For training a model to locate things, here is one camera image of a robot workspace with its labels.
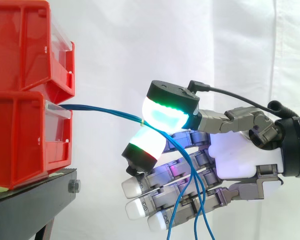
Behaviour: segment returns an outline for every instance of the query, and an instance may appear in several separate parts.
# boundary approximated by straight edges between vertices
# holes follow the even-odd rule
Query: illuminated sensor
[[[197,114],[200,98],[187,88],[154,80],[142,106],[144,119],[153,127],[173,134]]]
[[[151,171],[165,146],[165,137],[147,126],[142,127],[122,153],[129,163],[127,173],[134,176],[137,172]]]
[[[134,135],[130,143],[146,151],[158,160],[165,149],[166,139],[157,131],[144,126]]]
[[[189,118],[183,111],[160,105],[147,97],[143,102],[142,115],[151,126],[167,133],[179,131]]]

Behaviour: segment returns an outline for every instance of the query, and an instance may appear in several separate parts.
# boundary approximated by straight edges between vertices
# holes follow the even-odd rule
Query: black sensor cap
[[[150,172],[157,163],[157,159],[152,155],[131,143],[126,146],[122,156],[144,172]]]
[[[153,80],[146,95],[153,102],[181,110],[191,115],[196,110],[200,98],[182,86],[165,81]]]

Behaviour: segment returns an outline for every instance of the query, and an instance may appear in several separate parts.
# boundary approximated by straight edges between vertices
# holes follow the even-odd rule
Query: robot finger
[[[190,154],[195,170],[213,167],[215,161],[209,156],[208,149],[202,149]],[[187,161],[181,157],[167,164],[154,168],[149,173],[140,173],[133,176],[122,185],[127,199],[137,198],[157,188],[169,184],[177,179],[190,175],[191,168]]]
[[[229,191],[226,187],[218,187],[206,193],[204,204],[205,213],[209,213],[214,209],[227,206],[239,192]],[[172,227],[184,224],[189,219],[195,218],[200,209],[200,201],[198,196],[188,198],[179,203],[176,210]],[[172,219],[174,206],[162,209],[157,213],[148,217],[148,225],[152,232],[158,232],[169,229]]]
[[[204,183],[206,190],[218,186],[222,183],[222,180],[218,178],[215,168],[208,168],[200,172],[199,177]],[[170,185],[161,187],[146,195],[140,196],[125,206],[126,213],[130,220],[136,220],[139,218],[151,216],[157,211],[169,208],[176,204],[177,198],[182,190],[188,184],[190,178],[181,179]],[[195,181],[192,179],[191,183],[182,195],[181,201],[198,195]]]
[[[208,148],[211,144],[210,135],[202,131],[181,131],[171,135],[171,137],[177,141],[184,149],[191,147],[204,147]],[[169,141],[166,141],[163,153],[170,153],[176,151],[176,147]]]

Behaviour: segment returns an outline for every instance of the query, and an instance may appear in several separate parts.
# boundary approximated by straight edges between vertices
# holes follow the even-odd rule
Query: green light
[[[130,140],[130,143],[146,151],[158,160],[165,149],[166,139],[157,131],[144,126]]]
[[[162,106],[147,97],[143,102],[142,114],[151,126],[167,133],[178,132],[189,118],[183,111]]]

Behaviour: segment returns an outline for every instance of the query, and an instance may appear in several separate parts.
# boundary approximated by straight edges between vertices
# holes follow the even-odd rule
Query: white fingertip
[[[149,225],[149,229],[152,232],[167,230],[164,216],[162,215],[162,213],[160,211],[158,211],[156,214],[148,217],[148,225]]]
[[[281,186],[281,181],[264,181],[262,183],[264,198],[269,198]]]
[[[140,185],[135,176],[125,180],[121,186],[127,199],[137,198],[142,195]]]
[[[144,207],[142,206],[142,203],[139,198],[128,202],[125,205],[125,211],[130,220],[136,220],[144,218],[146,216]]]

